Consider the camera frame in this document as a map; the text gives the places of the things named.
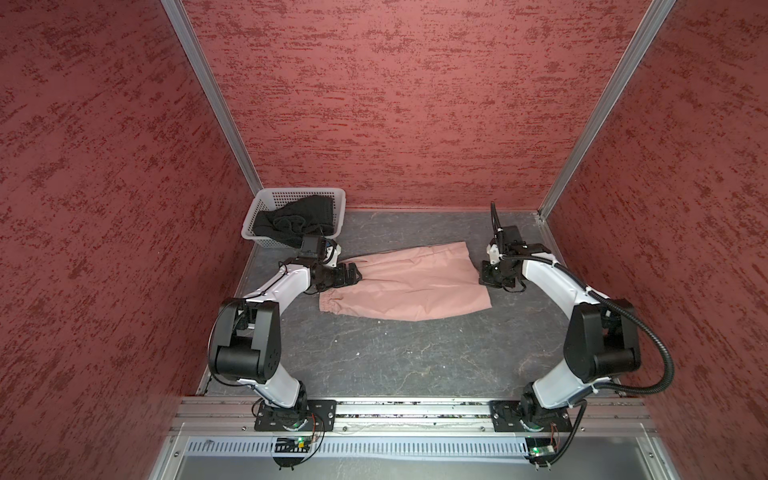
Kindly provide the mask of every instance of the black mounting plate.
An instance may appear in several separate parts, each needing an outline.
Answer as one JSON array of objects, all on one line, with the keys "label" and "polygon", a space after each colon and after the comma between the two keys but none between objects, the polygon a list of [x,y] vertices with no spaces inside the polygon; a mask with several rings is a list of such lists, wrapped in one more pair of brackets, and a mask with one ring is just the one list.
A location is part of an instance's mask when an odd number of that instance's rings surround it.
[{"label": "black mounting plate", "polygon": [[[488,406],[491,408],[494,432],[533,433],[522,425],[520,416],[516,414],[519,403],[517,400],[492,400],[488,402]],[[555,419],[554,426],[558,428],[560,433],[567,433],[573,429],[571,420],[564,419],[562,416]]]},{"label": "black mounting plate", "polygon": [[[315,431],[321,432],[323,430],[323,424],[317,417],[322,417],[323,422],[326,425],[326,432],[333,430],[333,423],[336,420],[336,400],[312,400],[306,401],[307,407],[311,413],[315,414]],[[311,432],[312,416],[307,415],[307,421],[304,425],[300,426],[297,430],[287,430],[273,415],[273,410],[264,408],[266,405],[264,402],[259,404],[259,412],[257,413],[256,421],[253,423],[253,430],[256,432],[281,432],[281,433],[293,433],[293,432]]]}]

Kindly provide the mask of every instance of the folded pink garment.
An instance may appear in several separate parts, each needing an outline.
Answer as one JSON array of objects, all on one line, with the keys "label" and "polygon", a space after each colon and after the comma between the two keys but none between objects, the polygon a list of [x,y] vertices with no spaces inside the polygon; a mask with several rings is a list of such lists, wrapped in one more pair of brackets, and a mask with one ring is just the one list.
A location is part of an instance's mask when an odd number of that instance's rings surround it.
[{"label": "folded pink garment", "polygon": [[320,294],[320,310],[390,320],[429,320],[491,308],[464,242],[374,253],[344,260],[356,285]]}]

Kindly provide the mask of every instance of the black cloth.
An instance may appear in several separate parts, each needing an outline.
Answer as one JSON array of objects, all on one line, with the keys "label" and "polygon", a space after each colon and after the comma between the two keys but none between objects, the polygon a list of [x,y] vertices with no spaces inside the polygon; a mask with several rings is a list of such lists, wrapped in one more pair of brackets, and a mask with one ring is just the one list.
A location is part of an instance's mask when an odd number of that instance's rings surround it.
[{"label": "black cloth", "polygon": [[253,219],[253,234],[294,248],[301,247],[304,235],[333,235],[333,198],[313,195],[261,211]]}]

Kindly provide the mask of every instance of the red textured wall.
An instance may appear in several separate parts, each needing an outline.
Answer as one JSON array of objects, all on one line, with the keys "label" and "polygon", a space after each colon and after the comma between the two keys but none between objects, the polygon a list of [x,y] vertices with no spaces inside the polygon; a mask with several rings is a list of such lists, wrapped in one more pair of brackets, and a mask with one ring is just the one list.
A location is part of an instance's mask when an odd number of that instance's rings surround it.
[{"label": "red textured wall", "polygon": [[136,478],[251,194],[159,1],[0,5],[0,477]]},{"label": "red textured wall", "polygon": [[[766,87],[768,3],[678,0],[550,217],[668,343],[648,402],[690,480],[768,477]],[[660,374],[646,347],[637,382]]]},{"label": "red textured wall", "polygon": [[266,187],[536,210],[649,0],[187,0]]}]

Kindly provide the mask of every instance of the white laundry basket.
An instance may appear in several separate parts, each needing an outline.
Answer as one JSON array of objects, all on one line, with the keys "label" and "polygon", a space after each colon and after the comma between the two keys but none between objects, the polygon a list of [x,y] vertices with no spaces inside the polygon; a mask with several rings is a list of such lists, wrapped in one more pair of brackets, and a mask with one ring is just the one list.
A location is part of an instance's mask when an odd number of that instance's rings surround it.
[{"label": "white laundry basket", "polygon": [[253,221],[256,214],[261,211],[272,211],[285,207],[291,202],[300,198],[311,197],[312,195],[322,195],[323,197],[333,198],[333,235],[326,238],[336,238],[341,233],[341,226],[344,224],[344,209],[346,208],[346,194],[341,188],[263,188],[256,194],[256,198],[250,204],[248,214],[243,222],[243,238],[253,240],[262,247],[288,247],[287,245],[273,240],[269,237],[258,237],[253,234]]}]

